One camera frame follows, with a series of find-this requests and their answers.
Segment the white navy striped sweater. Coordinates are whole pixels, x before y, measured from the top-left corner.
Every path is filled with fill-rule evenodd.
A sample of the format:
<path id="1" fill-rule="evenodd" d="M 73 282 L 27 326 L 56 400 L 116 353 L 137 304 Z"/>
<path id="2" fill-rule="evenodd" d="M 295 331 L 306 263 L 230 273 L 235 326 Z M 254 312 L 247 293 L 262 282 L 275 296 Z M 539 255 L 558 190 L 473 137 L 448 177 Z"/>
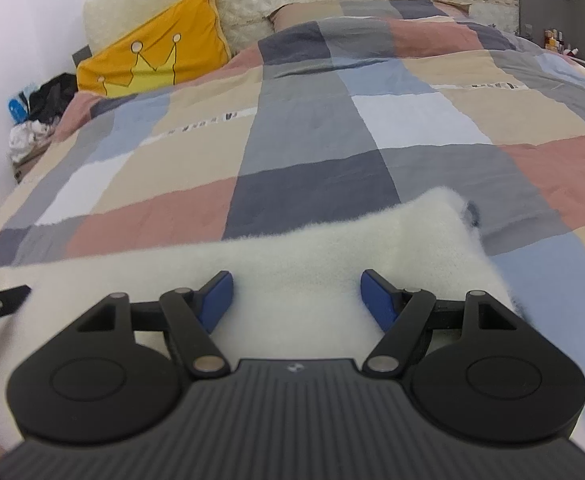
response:
<path id="1" fill-rule="evenodd" d="M 356 220 L 285 234 L 4 266 L 0 290 L 27 285 L 31 292 L 16 313 L 0 318 L 0 446 L 20 440 L 5 399 L 12 371 L 113 292 L 152 301 L 174 288 L 197 288 L 225 270 L 234 276 L 235 297 L 213 338 L 230 361 L 362 360 L 380 337 L 358 291 L 367 269 L 443 299 L 482 289 L 509 303 L 508 287 L 482 247 L 478 221 L 470 200 L 431 188 Z"/>

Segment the black clothing pile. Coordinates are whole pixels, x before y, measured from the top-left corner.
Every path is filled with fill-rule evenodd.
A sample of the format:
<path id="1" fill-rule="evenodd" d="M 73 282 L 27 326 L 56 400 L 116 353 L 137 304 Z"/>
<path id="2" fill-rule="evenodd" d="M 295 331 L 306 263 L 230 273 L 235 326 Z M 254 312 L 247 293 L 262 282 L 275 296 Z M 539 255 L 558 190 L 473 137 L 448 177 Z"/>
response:
<path id="1" fill-rule="evenodd" d="M 30 94 L 28 119 L 51 125 L 65 113 L 76 92 L 76 75 L 62 73 L 52 78 Z"/>

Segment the wooden left nightstand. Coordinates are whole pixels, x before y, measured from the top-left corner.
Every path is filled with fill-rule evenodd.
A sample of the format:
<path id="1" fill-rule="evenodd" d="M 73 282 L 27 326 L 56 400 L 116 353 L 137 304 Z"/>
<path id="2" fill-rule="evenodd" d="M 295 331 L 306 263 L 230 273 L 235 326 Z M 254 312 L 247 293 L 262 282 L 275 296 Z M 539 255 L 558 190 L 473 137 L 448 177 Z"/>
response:
<path id="1" fill-rule="evenodd" d="M 50 144 L 53 143 L 52 139 L 46 139 L 41 145 L 36 146 L 29 154 L 20 159 L 19 162 L 12 164 L 12 174 L 14 175 L 15 181 L 20 183 L 22 179 L 32 170 L 32 168 L 38 163 L 41 157 L 46 153 Z"/>

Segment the white crumpled cloth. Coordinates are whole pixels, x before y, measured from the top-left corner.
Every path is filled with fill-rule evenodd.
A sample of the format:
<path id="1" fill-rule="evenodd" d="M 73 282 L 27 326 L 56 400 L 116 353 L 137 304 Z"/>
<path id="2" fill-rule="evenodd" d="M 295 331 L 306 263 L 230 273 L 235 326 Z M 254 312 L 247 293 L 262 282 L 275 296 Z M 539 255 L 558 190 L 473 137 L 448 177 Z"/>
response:
<path id="1" fill-rule="evenodd" d="M 22 162 L 36 148 L 46 144 L 56 130 L 56 122 L 46 124 L 39 120 L 27 120 L 12 127 L 9 133 L 9 157 L 14 164 Z"/>

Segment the blue white package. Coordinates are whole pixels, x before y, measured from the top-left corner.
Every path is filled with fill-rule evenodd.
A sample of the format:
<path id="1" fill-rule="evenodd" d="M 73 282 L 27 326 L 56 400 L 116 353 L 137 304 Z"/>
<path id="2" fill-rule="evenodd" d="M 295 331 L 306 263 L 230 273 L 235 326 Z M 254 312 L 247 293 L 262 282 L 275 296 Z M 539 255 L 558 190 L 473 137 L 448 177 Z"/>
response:
<path id="1" fill-rule="evenodd" d="M 7 103 L 8 112 L 12 116 L 15 125 L 25 122 L 30 115 L 30 96 L 38 90 L 36 84 L 28 84 L 22 88 Z"/>

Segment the pastel checkered quilt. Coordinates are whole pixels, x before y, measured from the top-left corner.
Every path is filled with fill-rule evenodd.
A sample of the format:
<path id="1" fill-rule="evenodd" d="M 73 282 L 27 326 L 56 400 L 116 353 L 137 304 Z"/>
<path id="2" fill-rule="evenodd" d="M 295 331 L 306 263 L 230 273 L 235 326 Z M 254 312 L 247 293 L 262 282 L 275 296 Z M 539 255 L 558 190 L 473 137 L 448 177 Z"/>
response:
<path id="1" fill-rule="evenodd" d="M 325 18 L 98 101 L 1 206 L 0 269 L 285 234 L 449 188 L 477 206 L 509 307 L 585 374 L 585 70 L 462 32 Z"/>

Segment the yellow crown pillow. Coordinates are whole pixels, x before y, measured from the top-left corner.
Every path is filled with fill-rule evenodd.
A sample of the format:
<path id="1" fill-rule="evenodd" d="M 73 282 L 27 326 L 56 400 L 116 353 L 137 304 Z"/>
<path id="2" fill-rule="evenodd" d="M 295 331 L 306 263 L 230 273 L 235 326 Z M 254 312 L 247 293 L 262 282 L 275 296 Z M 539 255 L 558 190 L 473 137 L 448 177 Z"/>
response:
<path id="1" fill-rule="evenodd" d="M 78 89 L 121 98 L 192 81 L 230 62 L 216 0 L 180 0 L 76 69 Z"/>

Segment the checkered bed pillow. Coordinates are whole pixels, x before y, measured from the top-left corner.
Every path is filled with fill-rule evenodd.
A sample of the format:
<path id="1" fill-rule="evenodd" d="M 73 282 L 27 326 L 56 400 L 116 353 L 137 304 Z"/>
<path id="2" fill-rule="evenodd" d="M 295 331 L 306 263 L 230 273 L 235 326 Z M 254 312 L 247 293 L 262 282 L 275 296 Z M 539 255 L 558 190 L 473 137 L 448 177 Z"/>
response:
<path id="1" fill-rule="evenodd" d="M 399 18 L 416 20 L 433 16 L 468 18 L 469 4 L 442 0 L 330 0 L 289 3 L 268 15 L 275 32 L 324 18 Z"/>

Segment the dark wall socket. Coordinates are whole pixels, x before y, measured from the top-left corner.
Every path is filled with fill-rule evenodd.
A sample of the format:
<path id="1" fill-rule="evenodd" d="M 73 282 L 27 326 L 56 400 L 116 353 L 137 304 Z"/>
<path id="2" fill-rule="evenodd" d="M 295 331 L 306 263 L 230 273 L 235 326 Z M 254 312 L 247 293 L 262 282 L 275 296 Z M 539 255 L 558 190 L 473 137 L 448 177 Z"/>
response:
<path id="1" fill-rule="evenodd" d="M 72 54 L 72 61 L 74 66 L 78 67 L 79 64 L 85 60 L 88 60 L 92 56 L 91 48 L 84 46 Z"/>

